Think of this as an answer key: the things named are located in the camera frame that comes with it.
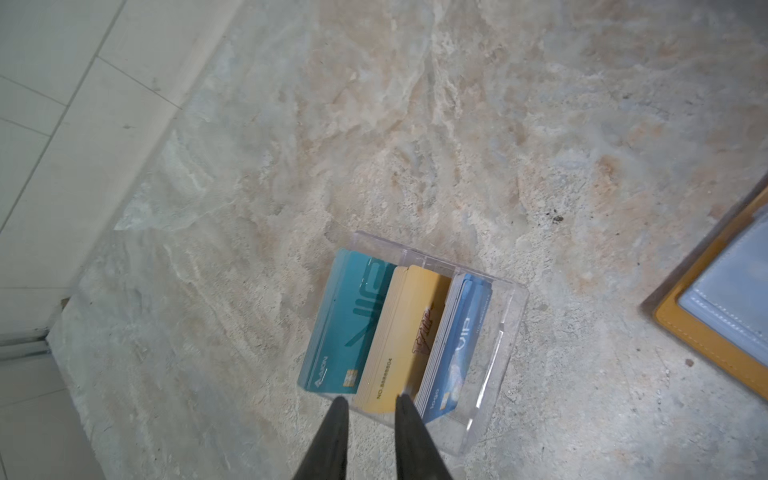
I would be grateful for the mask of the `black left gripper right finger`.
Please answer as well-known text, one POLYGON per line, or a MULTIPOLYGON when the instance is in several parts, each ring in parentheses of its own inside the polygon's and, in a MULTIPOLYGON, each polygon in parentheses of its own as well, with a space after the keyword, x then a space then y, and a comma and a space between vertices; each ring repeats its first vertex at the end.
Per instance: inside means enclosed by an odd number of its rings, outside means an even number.
POLYGON ((399 395, 396 400, 394 438, 398 479, 452 479, 407 394, 399 395))

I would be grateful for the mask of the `yellow leather card holder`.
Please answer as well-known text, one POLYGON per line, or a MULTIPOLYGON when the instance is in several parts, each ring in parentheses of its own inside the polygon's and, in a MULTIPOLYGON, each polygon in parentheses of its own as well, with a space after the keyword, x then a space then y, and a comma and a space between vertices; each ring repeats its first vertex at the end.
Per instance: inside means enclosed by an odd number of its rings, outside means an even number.
POLYGON ((653 311, 654 320, 767 397, 767 191, 740 207, 653 311))

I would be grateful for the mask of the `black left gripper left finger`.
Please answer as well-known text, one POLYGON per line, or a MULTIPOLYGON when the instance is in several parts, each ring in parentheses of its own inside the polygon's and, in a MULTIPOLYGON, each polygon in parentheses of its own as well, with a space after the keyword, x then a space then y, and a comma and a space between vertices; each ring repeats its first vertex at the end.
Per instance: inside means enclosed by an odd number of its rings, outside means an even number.
POLYGON ((348 440, 349 404, 338 396, 332 401, 293 479, 344 480, 348 440))

